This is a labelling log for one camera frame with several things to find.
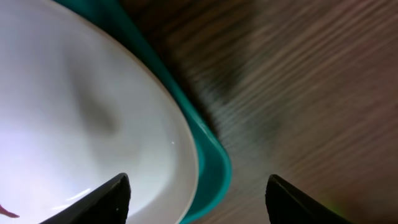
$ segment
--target wooden surface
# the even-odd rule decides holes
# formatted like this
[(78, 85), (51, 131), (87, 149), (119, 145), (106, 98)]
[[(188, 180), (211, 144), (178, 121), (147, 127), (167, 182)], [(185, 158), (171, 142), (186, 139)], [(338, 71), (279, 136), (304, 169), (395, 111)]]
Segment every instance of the wooden surface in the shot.
[(229, 152), (196, 223), (268, 223), (276, 173), (358, 223), (398, 223), (398, 1), (122, 0)]

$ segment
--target white plate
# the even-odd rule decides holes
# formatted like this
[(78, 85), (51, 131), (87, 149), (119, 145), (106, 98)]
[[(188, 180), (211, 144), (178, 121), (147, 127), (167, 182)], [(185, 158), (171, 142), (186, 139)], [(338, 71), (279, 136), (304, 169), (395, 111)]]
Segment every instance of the white plate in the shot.
[(0, 1), (0, 204), (39, 223), (120, 172), (127, 223), (177, 223), (198, 161), (181, 111), (115, 40), (50, 1)]

